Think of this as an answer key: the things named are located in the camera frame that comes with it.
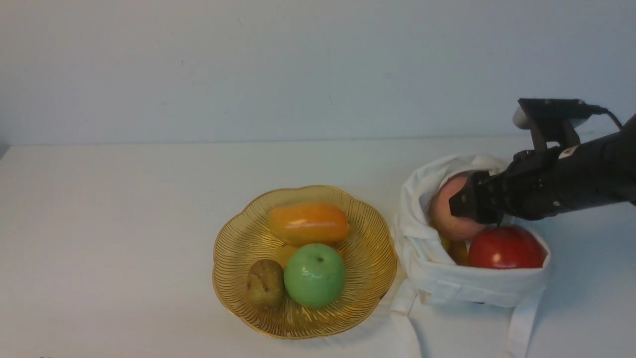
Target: yellow fruit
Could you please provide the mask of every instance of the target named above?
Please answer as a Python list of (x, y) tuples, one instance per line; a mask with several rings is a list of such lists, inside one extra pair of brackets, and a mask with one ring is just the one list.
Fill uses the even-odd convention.
[(448, 255), (459, 266), (470, 266), (468, 261), (468, 249), (465, 241), (451, 241)]
[(274, 236), (297, 247), (309, 243), (336, 243), (346, 239), (350, 230), (344, 211), (320, 202), (274, 208), (268, 223)]
[(287, 267), (287, 261), (298, 250), (298, 247), (292, 245), (282, 245), (272, 254), (271, 259), (278, 262), (282, 268)]
[[(435, 227), (435, 224), (430, 223), (429, 225), (433, 229), (437, 230), (437, 228)], [(438, 234), (439, 234), (439, 240), (441, 241), (441, 246), (444, 248), (444, 250), (446, 250), (446, 252), (450, 252), (450, 240), (446, 236), (442, 235), (439, 231), (438, 231)]]

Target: cloth bag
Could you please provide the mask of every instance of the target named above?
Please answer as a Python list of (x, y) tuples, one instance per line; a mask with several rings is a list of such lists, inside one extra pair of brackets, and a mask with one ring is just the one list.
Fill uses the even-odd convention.
[(451, 155), (416, 170), (404, 183), (391, 234), (407, 279), (391, 305), (391, 318), (409, 346), (410, 357), (421, 357), (417, 335), (408, 318), (414, 304), (445, 304), (454, 300), (514, 307), (504, 348), (505, 358), (526, 356), (534, 316), (548, 281), (550, 250), (533, 222), (505, 218), (530, 231), (547, 256), (542, 268), (483, 269), (458, 266), (429, 225), (429, 201), (456, 174), (465, 171), (501, 172), (506, 163), (487, 154)]

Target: fake fruit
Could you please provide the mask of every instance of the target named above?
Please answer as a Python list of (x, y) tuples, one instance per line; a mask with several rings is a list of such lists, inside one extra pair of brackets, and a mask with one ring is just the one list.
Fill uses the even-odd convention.
[(259, 310), (273, 310), (285, 297), (283, 270), (278, 262), (258, 260), (247, 274), (247, 300)]
[[(429, 225), (437, 230), (437, 227), (435, 227), (435, 223), (434, 222), (430, 222)], [(446, 251), (447, 253), (450, 252), (450, 240), (446, 238), (446, 236), (442, 235), (439, 231), (439, 241), (441, 242), (441, 246), (444, 248), (444, 251)]]
[(448, 255), (459, 266), (470, 266), (468, 261), (468, 249), (465, 241), (451, 241)]
[(313, 243), (296, 251), (285, 268), (289, 297), (303, 306), (320, 308), (332, 303), (345, 286), (345, 264), (338, 252)]
[(545, 257), (533, 235), (517, 226), (484, 231), (468, 251), (470, 265), (476, 268), (540, 268)]
[(282, 245), (281, 247), (277, 248), (274, 251), (271, 259), (278, 262), (280, 266), (284, 269), (287, 266), (287, 262), (289, 261), (289, 258), (294, 253), (296, 253), (297, 250), (298, 250), (298, 247), (288, 245), (288, 244)]
[(297, 247), (309, 243), (335, 243), (346, 239), (350, 230), (344, 211), (320, 202), (274, 208), (268, 225), (274, 236)]
[(449, 240), (470, 240), (488, 226), (470, 218), (454, 217), (450, 213), (448, 200), (466, 184), (466, 175), (456, 175), (449, 179), (431, 199), (430, 216), (437, 230)]

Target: red tomato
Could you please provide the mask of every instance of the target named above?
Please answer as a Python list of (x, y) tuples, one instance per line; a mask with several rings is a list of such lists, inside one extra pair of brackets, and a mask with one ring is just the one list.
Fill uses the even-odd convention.
[(540, 268), (545, 257), (534, 236), (516, 226), (480, 233), (468, 251), (470, 265), (476, 268)]

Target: white table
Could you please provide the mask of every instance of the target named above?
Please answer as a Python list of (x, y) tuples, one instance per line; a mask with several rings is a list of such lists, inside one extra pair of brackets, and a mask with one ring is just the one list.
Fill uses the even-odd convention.
[[(402, 182), (442, 155), (511, 157), (526, 137), (13, 147), (0, 161), (0, 356), (400, 357), (389, 295), (330, 339), (252, 331), (217, 301), (221, 226), (268, 190), (326, 184), (395, 211)], [(555, 271), (530, 357), (636, 353), (636, 214), (629, 204), (550, 219)], [(499, 357), (509, 312), (411, 313), (427, 357)]]

